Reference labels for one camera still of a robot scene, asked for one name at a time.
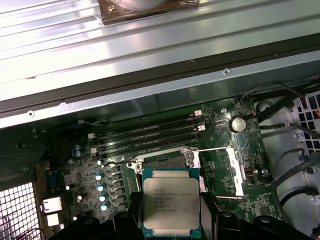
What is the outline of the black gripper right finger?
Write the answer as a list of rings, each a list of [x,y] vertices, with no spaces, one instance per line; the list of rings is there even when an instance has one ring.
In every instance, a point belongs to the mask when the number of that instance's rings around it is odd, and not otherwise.
[[[271,217],[258,216],[252,223],[221,210],[214,194],[200,194],[201,226],[208,240],[308,240],[309,236],[289,224]]]

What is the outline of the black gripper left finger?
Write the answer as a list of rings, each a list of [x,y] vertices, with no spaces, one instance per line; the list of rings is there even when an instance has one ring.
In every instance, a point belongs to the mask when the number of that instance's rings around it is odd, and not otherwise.
[[[95,217],[83,217],[75,222],[75,240],[143,240],[143,193],[130,195],[128,210],[115,213],[101,223]]]

